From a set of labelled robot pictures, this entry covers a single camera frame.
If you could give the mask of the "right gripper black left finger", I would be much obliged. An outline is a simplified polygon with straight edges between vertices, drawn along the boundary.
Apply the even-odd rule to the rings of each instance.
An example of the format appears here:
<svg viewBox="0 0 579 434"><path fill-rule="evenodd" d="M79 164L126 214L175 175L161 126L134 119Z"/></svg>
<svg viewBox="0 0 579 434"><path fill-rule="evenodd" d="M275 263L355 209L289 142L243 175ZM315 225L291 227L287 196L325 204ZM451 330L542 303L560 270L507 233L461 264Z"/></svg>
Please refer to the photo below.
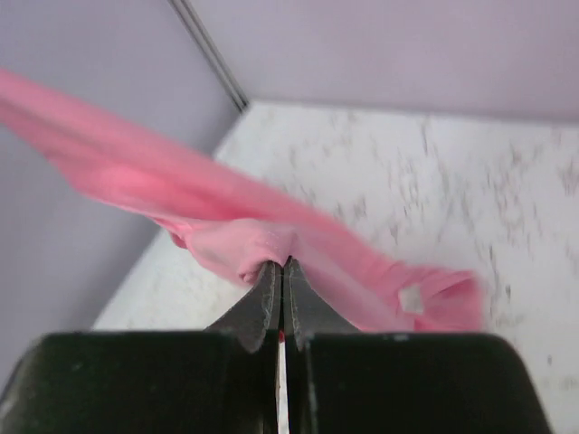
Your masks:
<svg viewBox="0 0 579 434"><path fill-rule="evenodd" d="M277 265L266 262L252 288L205 331L233 336L248 353L277 342Z"/></svg>

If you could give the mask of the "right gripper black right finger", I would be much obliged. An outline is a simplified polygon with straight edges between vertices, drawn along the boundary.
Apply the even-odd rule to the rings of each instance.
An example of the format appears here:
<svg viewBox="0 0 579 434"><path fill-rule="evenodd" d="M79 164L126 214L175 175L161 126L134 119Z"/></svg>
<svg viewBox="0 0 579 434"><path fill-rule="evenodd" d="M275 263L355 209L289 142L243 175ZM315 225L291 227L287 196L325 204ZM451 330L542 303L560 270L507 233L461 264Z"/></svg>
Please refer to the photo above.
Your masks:
<svg viewBox="0 0 579 434"><path fill-rule="evenodd" d="M317 294L297 260L289 258L283 278L284 335L299 352L314 335L359 332Z"/></svg>

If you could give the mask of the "pink t shirt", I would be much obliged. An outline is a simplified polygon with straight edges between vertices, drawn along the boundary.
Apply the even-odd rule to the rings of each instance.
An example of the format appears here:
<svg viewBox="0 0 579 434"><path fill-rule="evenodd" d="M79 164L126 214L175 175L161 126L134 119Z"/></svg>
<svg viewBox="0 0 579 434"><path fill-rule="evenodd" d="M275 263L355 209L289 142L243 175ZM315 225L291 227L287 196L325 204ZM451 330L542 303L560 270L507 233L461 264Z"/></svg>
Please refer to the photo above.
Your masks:
<svg viewBox="0 0 579 434"><path fill-rule="evenodd" d="M1 121L90 198L148 217L231 282L295 259L316 293L366 332L482 328L482 291L467 271L411 266L279 190L143 127L1 73Z"/></svg>

